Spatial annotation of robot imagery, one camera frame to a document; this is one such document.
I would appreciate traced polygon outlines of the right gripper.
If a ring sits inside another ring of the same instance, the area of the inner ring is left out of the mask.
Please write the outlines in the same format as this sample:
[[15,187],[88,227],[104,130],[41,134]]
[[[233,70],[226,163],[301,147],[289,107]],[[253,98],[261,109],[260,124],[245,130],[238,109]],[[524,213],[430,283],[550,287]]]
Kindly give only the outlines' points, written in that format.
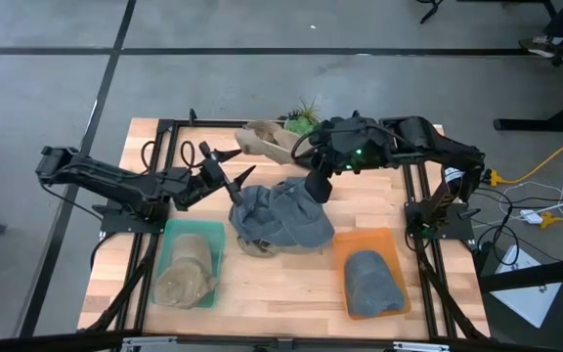
[[307,193],[317,203],[327,203],[332,191],[327,172],[360,172],[385,166],[394,137],[375,120],[366,117],[334,117],[319,124],[308,137],[310,171]]

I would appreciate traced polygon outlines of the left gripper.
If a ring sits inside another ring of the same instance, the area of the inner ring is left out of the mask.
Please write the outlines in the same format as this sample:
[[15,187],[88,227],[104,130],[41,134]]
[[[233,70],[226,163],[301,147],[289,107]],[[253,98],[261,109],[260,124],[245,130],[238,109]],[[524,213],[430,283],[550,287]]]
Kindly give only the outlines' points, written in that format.
[[211,150],[206,142],[198,145],[203,160],[198,163],[199,172],[193,174],[188,168],[174,167],[166,173],[166,193],[173,199],[177,210],[188,210],[191,206],[226,186],[231,201],[242,204],[241,187],[256,168],[249,167],[233,181],[228,181],[220,163],[241,154],[241,149],[231,151]]

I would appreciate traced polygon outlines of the blue-grey denim baseball cap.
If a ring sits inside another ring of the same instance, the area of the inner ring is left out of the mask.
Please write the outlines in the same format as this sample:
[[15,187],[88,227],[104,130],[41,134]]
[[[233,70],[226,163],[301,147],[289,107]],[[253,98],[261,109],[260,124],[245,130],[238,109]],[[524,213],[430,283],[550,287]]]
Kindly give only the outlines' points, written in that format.
[[268,209],[274,218],[274,228],[266,238],[270,244],[312,251],[331,243],[334,228],[323,206],[307,192],[304,179],[288,178],[275,185]]
[[270,209],[271,190],[264,186],[248,186],[241,195],[242,204],[233,204],[229,213],[238,237],[246,242],[272,243],[281,223]]

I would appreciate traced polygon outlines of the orange translucent plastic tray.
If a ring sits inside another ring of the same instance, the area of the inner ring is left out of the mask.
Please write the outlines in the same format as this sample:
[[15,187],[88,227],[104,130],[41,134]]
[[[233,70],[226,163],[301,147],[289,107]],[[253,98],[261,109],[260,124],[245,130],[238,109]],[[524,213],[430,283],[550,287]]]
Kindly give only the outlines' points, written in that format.
[[394,315],[407,314],[411,310],[410,297],[407,291],[407,285],[403,275],[402,267],[400,264],[397,246],[390,234],[390,231],[386,228],[379,229],[362,229],[346,233],[338,233],[333,238],[333,261],[335,263],[335,268],[339,274],[339,281],[342,288],[344,304],[346,312],[350,319],[352,320],[365,320],[372,318],[361,318],[352,316],[347,310],[347,301],[345,294],[345,274],[344,266],[349,257],[361,250],[373,250],[378,252],[385,260],[387,266],[389,267],[394,281],[403,292],[404,298],[406,300],[406,305],[403,309],[398,311],[391,311],[382,313],[377,317],[386,317]]

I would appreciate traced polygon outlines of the grey denim baseball cap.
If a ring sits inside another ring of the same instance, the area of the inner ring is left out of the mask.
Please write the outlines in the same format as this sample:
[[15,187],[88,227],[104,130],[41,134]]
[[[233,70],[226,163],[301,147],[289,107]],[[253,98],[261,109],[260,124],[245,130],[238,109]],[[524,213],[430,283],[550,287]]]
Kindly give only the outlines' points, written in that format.
[[403,292],[383,257],[373,250],[352,254],[344,266],[348,313],[373,318],[405,307]]

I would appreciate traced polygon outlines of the teal translucent plastic tray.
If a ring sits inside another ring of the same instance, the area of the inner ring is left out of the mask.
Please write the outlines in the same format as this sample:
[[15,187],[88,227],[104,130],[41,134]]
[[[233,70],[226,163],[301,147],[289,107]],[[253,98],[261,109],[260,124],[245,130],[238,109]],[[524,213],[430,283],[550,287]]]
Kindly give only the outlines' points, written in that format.
[[[212,255],[213,276],[220,282],[221,264],[226,243],[224,225],[220,222],[173,219],[167,222],[157,262],[155,282],[169,265],[169,252],[174,240],[184,234],[196,234],[206,239]],[[210,308],[215,301],[216,287],[193,308]]]

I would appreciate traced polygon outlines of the succulent in white patterned pot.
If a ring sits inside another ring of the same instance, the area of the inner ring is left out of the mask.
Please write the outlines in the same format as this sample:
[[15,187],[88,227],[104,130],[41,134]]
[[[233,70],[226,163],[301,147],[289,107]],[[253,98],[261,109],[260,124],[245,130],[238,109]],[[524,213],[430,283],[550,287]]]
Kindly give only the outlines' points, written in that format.
[[284,130],[304,135],[311,132],[321,122],[319,111],[316,99],[307,102],[300,98],[299,104],[285,114],[280,115],[278,120],[282,122]]

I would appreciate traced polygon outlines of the black chair leg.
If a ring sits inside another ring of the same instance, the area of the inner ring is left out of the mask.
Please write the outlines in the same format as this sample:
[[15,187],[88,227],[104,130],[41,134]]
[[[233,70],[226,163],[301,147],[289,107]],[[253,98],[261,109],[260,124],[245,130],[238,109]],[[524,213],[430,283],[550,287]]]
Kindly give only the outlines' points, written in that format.
[[425,24],[431,19],[439,10],[440,5],[444,0],[415,0],[417,3],[429,5],[429,11],[421,18],[420,24]]

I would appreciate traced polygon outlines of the black desk foot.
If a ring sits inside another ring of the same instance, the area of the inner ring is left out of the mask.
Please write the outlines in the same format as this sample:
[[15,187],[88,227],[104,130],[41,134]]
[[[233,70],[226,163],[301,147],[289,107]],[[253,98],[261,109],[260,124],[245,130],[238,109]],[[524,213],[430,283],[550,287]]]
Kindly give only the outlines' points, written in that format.
[[548,119],[508,119],[493,121],[497,131],[563,132],[563,110]]

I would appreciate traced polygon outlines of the black metal beam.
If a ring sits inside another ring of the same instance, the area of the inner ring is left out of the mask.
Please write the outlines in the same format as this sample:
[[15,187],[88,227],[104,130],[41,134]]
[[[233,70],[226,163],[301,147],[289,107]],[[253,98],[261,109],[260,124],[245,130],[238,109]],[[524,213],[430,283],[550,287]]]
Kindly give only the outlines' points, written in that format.
[[563,283],[563,261],[493,274],[479,280],[482,292]]

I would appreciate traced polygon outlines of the white paper sheet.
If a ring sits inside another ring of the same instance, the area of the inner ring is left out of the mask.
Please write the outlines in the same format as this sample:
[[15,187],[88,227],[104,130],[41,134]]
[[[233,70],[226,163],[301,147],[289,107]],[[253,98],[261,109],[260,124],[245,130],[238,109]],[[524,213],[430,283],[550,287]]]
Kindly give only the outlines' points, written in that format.
[[[541,263],[513,244],[501,258],[496,274],[540,266]],[[530,325],[539,329],[561,288],[561,284],[491,291],[491,295]]]

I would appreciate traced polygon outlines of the person's shoe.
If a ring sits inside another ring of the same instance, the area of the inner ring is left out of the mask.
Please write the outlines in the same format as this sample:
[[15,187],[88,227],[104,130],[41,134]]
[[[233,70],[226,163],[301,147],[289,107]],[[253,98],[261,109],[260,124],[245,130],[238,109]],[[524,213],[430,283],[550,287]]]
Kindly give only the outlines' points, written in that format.
[[538,35],[518,41],[527,52],[544,58],[554,58],[563,54],[563,37]]

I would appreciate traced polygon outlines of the black aluminium table frame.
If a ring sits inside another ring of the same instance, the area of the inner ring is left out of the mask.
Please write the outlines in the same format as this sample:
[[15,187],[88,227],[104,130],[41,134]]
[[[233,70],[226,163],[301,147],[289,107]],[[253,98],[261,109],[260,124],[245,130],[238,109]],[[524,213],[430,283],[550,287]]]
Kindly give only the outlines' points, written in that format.
[[[124,142],[119,166],[142,171],[140,153],[145,142],[158,140],[154,152],[147,147],[149,162],[157,161],[164,168],[171,154],[173,165],[182,166],[180,144],[192,141],[198,149],[207,142],[212,149],[222,151],[238,148],[234,134],[248,121],[133,118]],[[306,172],[290,165],[277,165],[260,155],[238,155],[222,166],[230,178],[237,177],[256,165],[244,186],[273,186],[289,176]],[[152,302],[153,287],[159,275],[163,250],[164,226],[159,234],[135,235],[125,232],[113,235],[97,250],[90,282],[87,287],[78,327],[89,328],[123,288],[126,276],[139,264],[152,238],[157,241],[152,273],[142,278],[133,289],[128,302],[117,313],[120,320],[108,325],[108,330],[141,329],[145,334],[209,336],[272,337],[277,339],[336,339],[336,343],[360,343],[364,340],[429,339],[447,333],[447,308],[439,302],[434,288],[423,293],[416,255],[406,246],[404,237],[404,202],[407,201],[406,180],[414,185],[415,197],[420,198],[418,167],[411,167],[406,179],[403,168],[377,170],[360,175],[335,176],[332,198],[325,204],[325,213],[336,232],[388,230],[390,237],[382,245],[396,249],[400,284],[405,284],[410,310],[399,315],[380,318],[352,319],[344,307],[342,274],[338,273],[336,253],[331,247],[323,252],[305,255],[279,254],[263,259],[250,257],[238,247],[237,233],[228,220],[231,200],[225,190],[198,202],[187,212],[177,212],[171,205],[169,218],[221,222],[225,229],[225,247],[220,261],[220,283],[210,308],[183,310]],[[429,246],[426,255],[443,269],[450,295],[460,310],[485,336],[490,336],[482,295],[467,246],[455,240],[440,241],[441,254]]]

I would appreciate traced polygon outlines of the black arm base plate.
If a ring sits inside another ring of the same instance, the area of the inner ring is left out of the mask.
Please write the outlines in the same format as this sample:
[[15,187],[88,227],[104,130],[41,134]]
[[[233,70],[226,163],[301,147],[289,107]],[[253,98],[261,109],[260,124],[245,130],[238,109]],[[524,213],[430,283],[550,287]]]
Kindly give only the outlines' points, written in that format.
[[424,200],[406,203],[404,212],[409,237],[468,241],[473,239],[471,217],[479,209],[469,208],[466,203],[461,202],[434,204]]
[[102,216],[101,230],[107,233],[160,233],[169,214],[169,203],[161,198],[109,199],[92,208]]

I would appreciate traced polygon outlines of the silver metal bracket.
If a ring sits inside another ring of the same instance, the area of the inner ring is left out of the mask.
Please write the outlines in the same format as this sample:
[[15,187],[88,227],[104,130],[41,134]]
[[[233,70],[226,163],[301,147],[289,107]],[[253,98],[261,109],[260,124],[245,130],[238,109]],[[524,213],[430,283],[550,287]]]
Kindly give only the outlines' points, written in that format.
[[451,352],[449,345],[411,342],[411,341],[394,341],[392,345],[393,352]]
[[138,336],[122,340],[121,352],[141,352],[143,347],[177,344],[177,336]]

